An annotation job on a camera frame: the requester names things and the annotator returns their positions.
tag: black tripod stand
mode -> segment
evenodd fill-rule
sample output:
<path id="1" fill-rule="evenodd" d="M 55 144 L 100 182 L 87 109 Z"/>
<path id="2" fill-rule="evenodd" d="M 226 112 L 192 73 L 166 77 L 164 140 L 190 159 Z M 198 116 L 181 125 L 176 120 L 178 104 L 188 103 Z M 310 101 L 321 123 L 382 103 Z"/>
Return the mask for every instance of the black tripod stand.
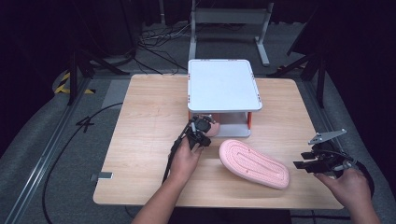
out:
<path id="1" fill-rule="evenodd" d="M 318 71 L 318 85 L 317 85 L 317 100 L 321 108 L 323 105 L 323 90 L 324 90 L 324 78 L 326 72 L 326 60 L 324 53 L 313 53 L 304 56 L 294 63 L 289 64 L 285 68 L 276 73 L 267 75 L 268 77 L 282 77 L 289 71 L 298 68 L 302 64 L 307 63 L 303 72 L 301 73 L 302 81 L 310 81 Z"/>
<path id="2" fill-rule="evenodd" d="M 92 64 L 90 61 L 95 61 L 102 67 L 108 69 L 117 75 L 129 75 L 129 73 L 121 71 L 112 64 L 106 62 L 105 60 L 96 57 L 87 50 L 75 49 L 70 56 L 70 97 L 69 105 L 73 104 L 74 100 L 78 95 L 78 68 L 84 77 L 93 77 L 95 74 Z"/>
<path id="3" fill-rule="evenodd" d="M 332 11 L 336 11 L 333 10 L 334 8 L 335 4 L 333 1 L 318 1 L 317 9 L 288 51 L 288 55 L 292 51 L 300 51 L 305 56 L 283 69 L 267 75 L 267 77 L 282 77 L 289 71 L 300 67 L 303 63 L 307 63 L 301 73 L 301 79 L 303 81 L 310 81 L 316 72 L 318 72 L 317 100 L 321 108 L 324 107 L 323 90 L 326 58 L 329 50 L 332 48 L 333 38 L 336 35 L 337 24 L 334 24 L 328 17 Z"/>

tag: white plastic stand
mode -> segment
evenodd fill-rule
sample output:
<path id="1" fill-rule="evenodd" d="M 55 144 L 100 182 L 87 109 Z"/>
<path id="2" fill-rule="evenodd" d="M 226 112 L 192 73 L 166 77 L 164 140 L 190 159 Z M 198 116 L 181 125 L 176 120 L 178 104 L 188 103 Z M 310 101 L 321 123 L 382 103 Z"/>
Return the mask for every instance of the white plastic stand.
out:
<path id="1" fill-rule="evenodd" d="M 250 136 L 251 112 L 262 109 L 255 77 L 247 60 L 190 60 L 188 108 L 211 114 L 220 123 L 217 136 Z"/>

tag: tabletop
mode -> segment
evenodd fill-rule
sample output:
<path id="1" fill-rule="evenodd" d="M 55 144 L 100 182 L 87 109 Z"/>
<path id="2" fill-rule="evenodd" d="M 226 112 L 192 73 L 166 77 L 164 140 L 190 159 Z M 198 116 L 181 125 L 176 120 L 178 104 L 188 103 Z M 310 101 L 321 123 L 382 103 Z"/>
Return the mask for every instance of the tabletop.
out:
<path id="1" fill-rule="evenodd" d="M 332 193 L 312 174 L 295 168 L 316 132 L 296 83 L 255 78 L 263 108 L 252 114 L 251 135 L 237 138 L 282 162 L 290 172 L 286 189 L 272 189 L 232 174 L 219 159 L 227 138 L 214 137 L 183 189 L 177 206 L 340 209 Z M 134 75 L 120 112 L 93 200 L 142 205 L 160 187 L 167 156 L 188 121 L 187 76 Z"/>

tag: black wire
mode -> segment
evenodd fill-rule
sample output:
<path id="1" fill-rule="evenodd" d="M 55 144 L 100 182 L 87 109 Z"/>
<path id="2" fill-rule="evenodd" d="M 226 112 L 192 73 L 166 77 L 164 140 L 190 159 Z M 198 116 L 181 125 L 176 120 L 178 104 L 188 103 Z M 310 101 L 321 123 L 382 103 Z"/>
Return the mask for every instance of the black wire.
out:
<path id="1" fill-rule="evenodd" d="M 160 53 L 165 53 L 166 55 L 168 55 L 168 57 L 170 58 L 170 60 L 173 61 L 173 64 L 177 64 L 177 61 L 166 51 L 164 50 L 152 50 L 153 52 L 160 52 Z M 176 74 L 178 72 L 178 68 L 180 67 L 180 65 L 177 64 L 177 70 L 176 72 L 172 72 L 173 74 Z"/>
<path id="2" fill-rule="evenodd" d="M 61 152 L 58 154 L 55 162 L 52 164 L 51 168 L 49 169 L 49 173 L 47 175 L 46 181 L 44 182 L 44 188 L 43 188 L 43 193 L 41 195 L 41 205 L 43 208 L 43 213 L 44 213 L 44 217 L 46 218 L 47 222 L 49 224 L 52 223 L 52 221 L 50 220 L 50 216 L 48 214 L 47 211 L 47 206 L 46 206 L 46 192 L 47 192 L 47 186 L 48 183 L 50 181 L 50 175 L 52 174 L 56 164 L 58 163 L 59 159 L 62 157 L 62 155 L 64 154 L 64 151 L 66 150 L 67 146 L 70 144 L 70 142 L 73 140 L 73 138 L 76 136 L 76 134 L 78 133 L 79 130 L 81 130 L 82 127 L 85 127 L 87 124 L 89 124 L 91 122 L 91 119 L 93 119 L 96 115 L 98 115 L 99 113 L 101 113 L 102 111 L 109 109 L 112 106 L 115 105 L 122 105 L 122 103 L 118 103 L 118 104 L 114 104 L 114 105 L 109 105 L 105 108 L 102 108 L 101 110 L 97 111 L 96 113 L 94 113 L 92 116 L 87 117 L 84 121 L 84 123 L 82 123 L 77 129 L 76 131 L 72 134 L 72 136 L 69 138 L 69 140 L 66 142 L 66 144 L 64 145 L 64 147 L 62 148 Z"/>
<path id="3" fill-rule="evenodd" d="M 317 218 L 315 217 L 314 210 L 311 210 L 311 214 L 312 214 L 312 220 L 314 221 L 314 224 L 317 224 Z"/>
<path id="4" fill-rule="evenodd" d="M 125 212 L 128 214 L 129 217 L 134 218 L 134 215 L 132 215 L 129 211 L 128 211 L 128 207 L 124 206 L 125 208 Z"/>
<path id="5" fill-rule="evenodd" d="M 157 70 L 155 70 L 154 68 L 148 67 L 147 65 L 145 65 L 145 64 L 143 64 L 143 63 L 141 63 L 141 62 L 139 62 L 137 59 L 134 59 L 134 60 L 137 62 L 137 64 L 138 64 L 138 65 L 139 65 L 139 64 L 141 64 L 141 65 L 143 65 L 143 66 L 147 67 L 149 70 L 155 71 L 155 72 L 157 72 L 158 74 L 161 74 L 161 75 L 163 75 L 163 73 L 162 73 L 162 72 L 160 72 L 160 71 L 157 71 Z"/>
<path id="6" fill-rule="evenodd" d="M 142 46 L 142 45 L 140 45 L 140 47 L 142 47 L 143 49 L 146 49 L 146 50 L 148 50 L 149 52 L 151 52 L 151 53 L 153 53 L 153 54 L 155 54 L 155 55 L 157 55 L 157 56 L 159 56 L 159 57 L 165 59 L 165 60 L 168 61 L 169 63 L 172 63 L 172 64 L 174 64 L 174 65 L 176 65 L 176 66 L 179 66 L 180 68 L 182 68 L 182 69 L 188 71 L 187 68 L 181 66 L 181 65 L 178 64 L 178 63 L 172 62 L 171 60 L 169 60 L 169 59 L 163 57 L 161 54 L 158 54 L 158 53 L 156 53 L 155 51 L 153 51 L 153 50 L 151 50 L 151 49 L 148 49 L 148 48 L 146 48 L 146 47 L 144 47 L 144 46 Z"/>

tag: pink foam sole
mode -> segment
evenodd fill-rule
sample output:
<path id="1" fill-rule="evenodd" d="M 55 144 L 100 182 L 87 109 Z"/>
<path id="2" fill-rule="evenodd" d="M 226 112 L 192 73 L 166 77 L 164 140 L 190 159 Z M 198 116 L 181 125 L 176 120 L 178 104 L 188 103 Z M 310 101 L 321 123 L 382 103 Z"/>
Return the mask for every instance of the pink foam sole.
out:
<path id="1" fill-rule="evenodd" d="M 289 170 L 285 165 L 243 142 L 233 139 L 224 141 L 219 155 L 227 169 L 246 180 L 274 189 L 285 189 L 289 185 Z"/>

